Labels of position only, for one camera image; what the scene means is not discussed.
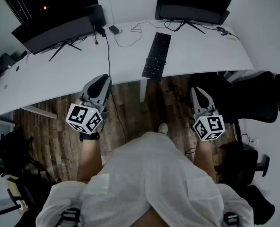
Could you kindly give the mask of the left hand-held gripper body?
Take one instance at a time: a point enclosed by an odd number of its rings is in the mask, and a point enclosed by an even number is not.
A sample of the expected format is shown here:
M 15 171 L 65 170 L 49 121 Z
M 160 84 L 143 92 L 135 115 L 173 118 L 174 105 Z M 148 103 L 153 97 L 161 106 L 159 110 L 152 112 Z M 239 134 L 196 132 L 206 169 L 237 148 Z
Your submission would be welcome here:
M 70 105 L 66 123 L 74 130 L 91 135 L 105 124 L 108 111 L 105 108 L 107 98 L 91 98 L 82 93 L 80 98 Z

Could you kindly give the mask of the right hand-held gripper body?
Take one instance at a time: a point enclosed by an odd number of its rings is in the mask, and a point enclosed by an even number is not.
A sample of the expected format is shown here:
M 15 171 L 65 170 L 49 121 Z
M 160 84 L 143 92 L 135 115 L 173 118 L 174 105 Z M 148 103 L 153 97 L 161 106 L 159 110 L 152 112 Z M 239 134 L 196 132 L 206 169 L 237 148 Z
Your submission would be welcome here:
M 196 113 L 194 119 L 192 128 L 201 141 L 216 140 L 225 132 L 223 117 L 217 109 Z

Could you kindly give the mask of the black keyboard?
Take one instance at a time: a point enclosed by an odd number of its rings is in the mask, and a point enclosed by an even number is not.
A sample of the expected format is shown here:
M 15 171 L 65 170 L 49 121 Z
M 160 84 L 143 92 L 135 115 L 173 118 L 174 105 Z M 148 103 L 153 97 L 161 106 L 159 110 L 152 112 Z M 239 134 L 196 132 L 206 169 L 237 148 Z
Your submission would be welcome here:
M 142 76 L 160 81 L 163 75 L 171 35 L 156 32 Z

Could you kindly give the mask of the person's right forearm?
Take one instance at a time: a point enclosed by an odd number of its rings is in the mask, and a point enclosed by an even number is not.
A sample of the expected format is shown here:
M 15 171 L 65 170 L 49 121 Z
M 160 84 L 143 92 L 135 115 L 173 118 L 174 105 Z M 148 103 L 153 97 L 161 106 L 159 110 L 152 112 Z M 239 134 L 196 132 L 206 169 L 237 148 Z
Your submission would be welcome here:
M 216 171 L 214 169 L 211 143 L 209 141 L 197 140 L 193 164 L 205 171 L 216 183 Z

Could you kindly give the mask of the person's left forearm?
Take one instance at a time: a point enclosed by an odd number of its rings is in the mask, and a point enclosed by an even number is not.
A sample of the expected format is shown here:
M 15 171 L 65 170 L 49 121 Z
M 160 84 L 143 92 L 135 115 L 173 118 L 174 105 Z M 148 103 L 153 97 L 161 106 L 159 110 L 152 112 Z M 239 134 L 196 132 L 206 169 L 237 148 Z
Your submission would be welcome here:
M 101 149 L 98 140 L 83 140 L 77 181 L 88 183 L 102 170 Z

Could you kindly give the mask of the black wristwatch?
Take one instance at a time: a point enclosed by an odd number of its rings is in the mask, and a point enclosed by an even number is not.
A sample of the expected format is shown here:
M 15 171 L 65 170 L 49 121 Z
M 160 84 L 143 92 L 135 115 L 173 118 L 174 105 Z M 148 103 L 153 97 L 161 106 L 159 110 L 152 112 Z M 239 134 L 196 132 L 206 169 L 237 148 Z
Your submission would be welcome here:
M 99 140 L 100 139 L 100 134 L 99 132 L 92 133 L 92 134 L 87 134 L 80 132 L 79 133 L 79 140 L 84 141 L 84 140 Z

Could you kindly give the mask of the white desk leg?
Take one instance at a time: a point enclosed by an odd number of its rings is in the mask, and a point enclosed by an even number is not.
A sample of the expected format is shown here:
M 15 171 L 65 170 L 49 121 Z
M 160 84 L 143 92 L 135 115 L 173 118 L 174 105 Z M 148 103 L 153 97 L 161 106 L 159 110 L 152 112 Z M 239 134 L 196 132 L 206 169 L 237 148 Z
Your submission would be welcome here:
M 146 88 L 147 88 L 147 79 L 143 79 L 140 81 L 140 102 L 143 103 L 145 101 Z

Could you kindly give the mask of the white desk foot bar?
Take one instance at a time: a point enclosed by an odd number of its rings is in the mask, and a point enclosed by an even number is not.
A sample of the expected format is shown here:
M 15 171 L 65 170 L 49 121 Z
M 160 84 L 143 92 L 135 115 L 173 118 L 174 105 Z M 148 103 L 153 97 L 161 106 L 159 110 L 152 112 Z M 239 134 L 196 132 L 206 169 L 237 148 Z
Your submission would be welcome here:
M 225 80 L 229 83 L 233 83 L 239 77 L 243 76 L 246 73 L 246 70 L 239 70 L 239 71 L 226 71 L 224 74 Z
M 31 106 L 31 105 L 26 106 L 26 107 L 22 107 L 21 109 L 25 110 L 25 111 L 28 111 L 28 112 L 31 112 L 31 113 L 34 113 L 34 114 L 38 114 L 38 115 L 41 115 L 41 116 L 52 118 L 52 119 L 57 119 L 58 118 L 57 114 L 39 109 L 39 108 Z

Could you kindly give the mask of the black mesh office chair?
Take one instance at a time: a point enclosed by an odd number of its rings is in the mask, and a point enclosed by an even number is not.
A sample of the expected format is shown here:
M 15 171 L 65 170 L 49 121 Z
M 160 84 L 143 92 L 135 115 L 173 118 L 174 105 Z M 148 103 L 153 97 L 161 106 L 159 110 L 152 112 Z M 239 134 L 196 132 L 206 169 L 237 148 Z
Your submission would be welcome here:
M 235 127 L 236 145 L 222 146 L 226 156 L 223 164 L 216 168 L 224 183 L 238 191 L 251 184 L 255 172 L 261 171 L 265 176 L 270 158 L 265 155 L 262 162 L 258 162 L 257 150 L 242 142 L 239 120 L 276 121 L 280 111 L 280 74 L 265 71 L 250 79 L 229 83 L 216 73 L 204 73 L 195 76 L 192 87 L 208 93 L 224 124 Z

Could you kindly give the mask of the black power strip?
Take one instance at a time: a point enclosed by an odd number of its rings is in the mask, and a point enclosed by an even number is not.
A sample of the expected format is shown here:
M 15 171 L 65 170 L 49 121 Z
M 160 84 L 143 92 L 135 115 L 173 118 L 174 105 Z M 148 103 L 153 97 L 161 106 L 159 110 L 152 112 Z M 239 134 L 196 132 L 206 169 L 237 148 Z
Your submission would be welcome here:
M 102 37 L 106 37 L 106 32 L 105 29 L 103 27 L 100 26 L 94 26 L 95 31 L 100 34 Z

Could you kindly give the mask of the black monitor with V stand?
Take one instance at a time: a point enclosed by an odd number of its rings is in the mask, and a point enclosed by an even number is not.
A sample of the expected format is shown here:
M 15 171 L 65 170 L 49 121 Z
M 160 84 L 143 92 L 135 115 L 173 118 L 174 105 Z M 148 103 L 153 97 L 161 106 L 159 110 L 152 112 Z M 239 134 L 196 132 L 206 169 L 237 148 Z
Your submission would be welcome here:
M 42 21 L 24 23 L 15 29 L 12 34 L 32 54 L 36 55 L 57 45 L 59 46 L 57 51 L 60 51 L 66 45 L 80 50 L 73 43 L 94 32 L 90 19 L 84 16 L 59 25 Z

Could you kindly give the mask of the person's white shirt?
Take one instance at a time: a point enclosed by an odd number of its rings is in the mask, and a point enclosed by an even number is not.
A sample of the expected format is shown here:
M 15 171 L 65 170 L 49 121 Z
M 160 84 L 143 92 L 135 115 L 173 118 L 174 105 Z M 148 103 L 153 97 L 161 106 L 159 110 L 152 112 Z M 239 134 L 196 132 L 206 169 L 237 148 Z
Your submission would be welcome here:
M 214 183 L 167 135 L 147 132 L 115 149 L 88 183 L 51 188 L 36 227 L 254 227 L 248 202 Z

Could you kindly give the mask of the black laptop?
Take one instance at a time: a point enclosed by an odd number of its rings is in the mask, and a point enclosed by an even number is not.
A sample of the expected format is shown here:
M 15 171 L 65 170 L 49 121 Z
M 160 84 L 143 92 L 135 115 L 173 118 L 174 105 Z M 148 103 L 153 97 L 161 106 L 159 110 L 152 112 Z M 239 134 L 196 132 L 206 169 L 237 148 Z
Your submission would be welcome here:
M 0 56 L 0 76 L 7 70 L 10 69 L 16 61 L 10 57 L 7 53 Z

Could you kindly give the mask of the black bag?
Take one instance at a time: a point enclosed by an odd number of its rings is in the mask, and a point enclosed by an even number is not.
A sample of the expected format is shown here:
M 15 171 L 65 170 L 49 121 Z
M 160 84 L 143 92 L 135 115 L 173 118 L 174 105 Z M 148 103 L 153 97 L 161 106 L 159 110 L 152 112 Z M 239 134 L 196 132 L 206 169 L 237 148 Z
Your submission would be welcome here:
M 265 199 L 256 186 L 247 186 L 244 198 L 253 208 L 255 225 L 264 225 L 271 219 L 275 212 L 275 206 Z

